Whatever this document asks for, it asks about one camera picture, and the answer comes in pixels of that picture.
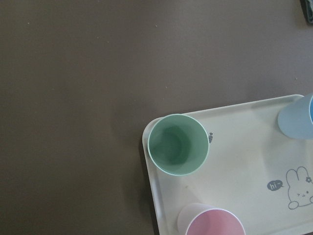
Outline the pink plastic cup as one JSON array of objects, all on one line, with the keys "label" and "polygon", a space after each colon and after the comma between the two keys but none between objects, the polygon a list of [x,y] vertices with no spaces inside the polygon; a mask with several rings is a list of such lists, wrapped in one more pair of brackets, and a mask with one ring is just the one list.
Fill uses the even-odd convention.
[{"label": "pink plastic cup", "polygon": [[236,215],[225,209],[191,203],[179,213],[180,235],[244,235],[245,229]]}]

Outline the blue plastic cup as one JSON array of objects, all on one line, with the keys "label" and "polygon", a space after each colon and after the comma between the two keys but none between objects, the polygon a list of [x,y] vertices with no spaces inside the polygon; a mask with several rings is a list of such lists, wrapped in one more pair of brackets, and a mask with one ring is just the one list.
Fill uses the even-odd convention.
[{"label": "blue plastic cup", "polygon": [[278,114],[278,126],[287,137],[313,139],[313,93],[287,105]]}]

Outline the green plastic cup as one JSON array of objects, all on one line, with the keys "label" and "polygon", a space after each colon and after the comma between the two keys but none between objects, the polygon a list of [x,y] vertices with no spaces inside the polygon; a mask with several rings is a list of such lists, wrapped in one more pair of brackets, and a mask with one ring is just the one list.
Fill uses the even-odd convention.
[{"label": "green plastic cup", "polygon": [[153,164],[172,176],[186,176],[205,163],[209,136],[195,118],[184,114],[162,117],[148,134],[147,150]]}]

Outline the cream rabbit print tray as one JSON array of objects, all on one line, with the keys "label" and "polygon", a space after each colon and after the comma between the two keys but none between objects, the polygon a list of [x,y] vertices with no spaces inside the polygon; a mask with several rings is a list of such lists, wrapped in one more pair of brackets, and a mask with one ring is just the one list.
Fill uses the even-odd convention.
[{"label": "cream rabbit print tray", "polygon": [[248,235],[311,233],[312,204],[290,209],[289,203],[313,180],[313,142],[285,136],[277,123],[280,110],[300,98],[191,112],[212,138],[205,163],[193,174],[171,176],[145,155],[159,233],[178,234],[178,214],[191,203],[232,212]]}]

